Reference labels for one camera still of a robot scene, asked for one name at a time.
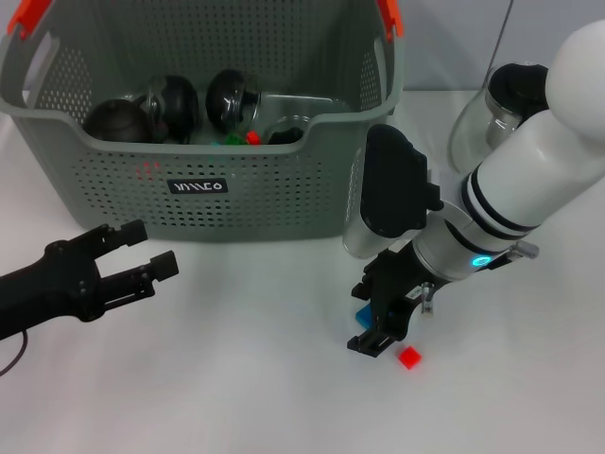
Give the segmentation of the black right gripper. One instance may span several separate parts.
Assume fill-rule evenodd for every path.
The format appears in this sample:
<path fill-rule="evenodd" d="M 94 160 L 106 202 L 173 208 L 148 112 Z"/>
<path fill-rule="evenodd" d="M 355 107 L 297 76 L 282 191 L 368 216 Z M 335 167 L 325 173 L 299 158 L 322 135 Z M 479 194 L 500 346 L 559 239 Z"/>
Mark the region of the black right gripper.
<path fill-rule="evenodd" d="M 378 357 L 407 336 L 409 322 L 423 302 L 424 286 L 437 291 L 442 280 L 421 263 L 410 245 L 399 252 L 384 250 L 363 270 L 351 296 L 370 304 L 370 326 L 347 342 L 347 348 Z"/>

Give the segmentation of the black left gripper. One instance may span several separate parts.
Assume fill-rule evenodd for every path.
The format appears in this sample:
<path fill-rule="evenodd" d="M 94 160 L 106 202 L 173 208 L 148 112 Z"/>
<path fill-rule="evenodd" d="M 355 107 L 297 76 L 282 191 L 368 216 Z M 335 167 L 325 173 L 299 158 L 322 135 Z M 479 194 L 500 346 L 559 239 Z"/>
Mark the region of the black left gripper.
<path fill-rule="evenodd" d="M 1 338 L 7 339 L 54 318 L 92 322 L 102 307 L 113 310 L 155 295 L 153 282 L 179 273 L 172 251 L 148 263 L 104 277 L 95 260 L 122 246 L 147 240 L 140 219 L 115 229 L 100 225 L 78 237 L 49 244 L 34 264 L 1 277 Z"/>

